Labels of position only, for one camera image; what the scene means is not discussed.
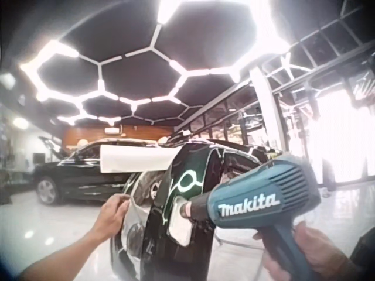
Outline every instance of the black ceiling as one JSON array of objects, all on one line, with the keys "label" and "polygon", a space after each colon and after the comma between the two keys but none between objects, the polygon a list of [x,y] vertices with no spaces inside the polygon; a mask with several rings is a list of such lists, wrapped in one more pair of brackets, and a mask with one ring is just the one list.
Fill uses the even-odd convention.
[{"label": "black ceiling", "polygon": [[[97,6],[96,12],[92,11],[91,14],[77,12],[74,16],[71,16],[69,11],[88,9],[91,1],[67,1],[69,6],[58,4],[58,1],[53,1],[54,4],[51,4],[52,0],[50,2],[27,0],[26,2],[28,5],[22,9],[21,16],[13,17],[19,21],[23,19],[20,25],[27,26],[25,19],[30,19],[30,17],[25,15],[28,11],[31,11],[29,13],[34,19],[38,18],[38,22],[43,20],[41,15],[46,15],[47,20],[43,29],[44,40],[39,40],[38,44],[32,45],[30,52],[33,55],[19,56],[18,64],[35,57],[43,46],[40,46],[41,42],[47,42],[46,39],[60,38],[60,42],[73,47],[79,51],[80,55],[98,63],[121,56],[119,60],[102,66],[105,89],[119,97],[141,100],[168,95],[180,77],[180,74],[170,67],[166,59],[154,52],[148,51],[132,57],[125,56],[129,52],[150,46],[158,24],[159,0],[111,0],[108,1],[110,3],[108,6],[112,5],[110,8],[104,7],[100,1],[92,1],[91,6]],[[48,13],[47,8],[36,11],[32,3],[37,2],[50,3],[43,7],[53,6],[53,12]],[[337,19],[341,13],[343,0],[270,0],[270,2],[279,33],[286,38],[288,43],[293,44]],[[356,9],[359,6],[358,3],[357,0],[347,0],[346,10]],[[359,38],[366,42],[370,37],[366,33],[368,28],[362,27],[369,23],[358,23],[358,18],[360,16],[356,14],[356,17],[350,16],[345,21],[359,34]],[[53,32],[46,31],[48,23],[55,23]],[[6,26],[9,30],[15,30],[12,25]],[[243,5],[230,1],[185,2],[181,4],[170,21],[161,28],[155,48],[171,60],[178,61],[187,70],[230,66],[251,48],[256,37],[254,28],[250,11]],[[25,35],[27,29],[23,28],[23,30],[21,34]],[[325,32],[331,38],[332,43],[337,45],[337,48],[341,48],[339,51],[342,53],[357,46],[348,36],[347,30],[343,29],[340,24],[329,26]],[[11,56],[17,57],[15,55],[17,49],[14,46],[22,45],[20,36],[14,36],[17,37],[17,45],[8,43],[11,41],[9,39],[12,37],[11,32],[6,32],[3,37],[5,47],[9,46],[5,49],[8,49]],[[317,65],[336,56],[332,53],[332,48],[325,46],[326,41],[319,33],[304,40],[304,45],[310,50]],[[291,53],[292,64],[307,68],[314,67],[300,44],[293,46]],[[281,62],[279,58],[276,58],[262,66],[266,74],[281,67]],[[304,74],[301,70],[292,69],[291,71],[295,77]],[[95,91],[100,78],[98,66],[94,63],[82,58],[69,58],[61,55],[53,56],[39,69],[38,73],[49,88],[72,96]],[[286,71],[280,71],[269,80],[271,88],[275,89],[280,84],[289,81],[289,77]],[[122,123],[179,125],[184,119],[194,114],[199,106],[206,105],[233,84],[228,75],[189,77],[176,95],[182,104],[162,101],[140,105],[135,113],[136,117],[123,119]],[[32,94],[35,96],[32,83],[30,83],[30,88],[33,89]],[[73,116],[79,113],[73,104],[59,100],[49,99],[42,104],[53,116]],[[84,109],[95,116],[126,117],[132,114],[130,105],[106,97],[85,101]],[[89,119],[77,121],[78,124],[83,125],[96,124],[96,122],[99,121]]]},{"label": "black ceiling", "polygon": [[[168,95],[180,77],[168,61],[154,52],[124,56],[150,46],[158,7],[159,1],[153,0],[117,5],[76,27],[60,42],[97,62],[122,57],[102,66],[108,92],[131,100]],[[168,24],[163,25],[155,48],[187,70],[230,66],[251,47],[255,39],[253,30],[250,10],[243,5],[183,3]],[[83,59],[55,55],[39,69],[39,75],[49,88],[73,96],[97,89],[98,67]],[[149,124],[178,125],[199,109],[197,106],[207,104],[233,84],[229,76],[190,77],[176,96],[182,104],[163,101],[140,105],[135,115]],[[61,103],[61,108],[56,110],[55,103]],[[75,115],[66,114],[74,112],[71,104],[48,101],[45,105],[57,115]],[[131,115],[130,105],[105,97],[85,101],[84,109],[95,116]]]}]

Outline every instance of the white paper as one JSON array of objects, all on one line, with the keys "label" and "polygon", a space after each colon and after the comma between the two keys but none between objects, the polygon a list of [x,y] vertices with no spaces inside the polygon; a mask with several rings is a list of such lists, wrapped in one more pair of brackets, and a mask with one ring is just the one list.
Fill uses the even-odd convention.
[{"label": "white paper", "polygon": [[181,150],[178,148],[147,148],[136,146],[101,145],[102,173],[133,173],[164,171]]},{"label": "white paper", "polygon": [[193,224],[187,218],[183,218],[180,214],[180,208],[185,202],[187,201],[182,197],[175,198],[168,232],[178,244],[187,247],[189,246],[192,237]]}]

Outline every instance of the hand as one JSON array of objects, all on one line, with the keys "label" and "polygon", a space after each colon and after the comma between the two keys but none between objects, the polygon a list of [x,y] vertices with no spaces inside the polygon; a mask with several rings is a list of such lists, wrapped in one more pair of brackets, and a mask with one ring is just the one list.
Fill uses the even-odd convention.
[{"label": "hand", "polygon": [[129,209],[129,195],[115,194],[101,207],[99,216],[88,232],[88,236],[92,237],[98,243],[102,243],[107,239],[116,235],[122,225],[125,214]]},{"label": "hand", "polygon": [[[261,239],[261,234],[255,234],[254,239]],[[323,232],[307,227],[304,221],[296,226],[295,240],[312,269],[320,273],[324,280],[336,278],[350,264],[349,258]],[[268,252],[263,257],[263,265],[274,280],[291,280],[290,274]]]}]

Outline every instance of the heat gun nozzle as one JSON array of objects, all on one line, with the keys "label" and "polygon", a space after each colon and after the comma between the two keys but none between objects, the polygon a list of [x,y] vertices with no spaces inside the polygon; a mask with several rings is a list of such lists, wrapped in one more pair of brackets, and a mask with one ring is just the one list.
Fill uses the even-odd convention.
[{"label": "heat gun nozzle", "polygon": [[181,217],[191,218],[192,217],[191,207],[192,207],[191,202],[184,203],[184,205],[182,205],[180,209]]},{"label": "heat gun nozzle", "polygon": [[210,217],[207,209],[209,195],[210,193],[203,193],[192,197],[189,202],[184,203],[184,205],[181,206],[181,216],[195,221],[205,221],[209,219]]}]

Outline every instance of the wooden wall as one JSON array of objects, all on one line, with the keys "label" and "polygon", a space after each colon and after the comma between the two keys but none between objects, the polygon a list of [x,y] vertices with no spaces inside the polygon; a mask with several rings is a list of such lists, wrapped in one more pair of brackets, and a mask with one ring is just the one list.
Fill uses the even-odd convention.
[{"label": "wooden wall", "polygon": [[89,143],[104,138],[131,138],[158,141],[161,137],[169,136],[173,133],[172,127],[143,125],[122,126],[122,133],[125,133],[126,136],[106,135],[104,128],[104,126],[87,128],[70,127],[64,134],[63,146],[76,146],[81,139],[86,139]]}]

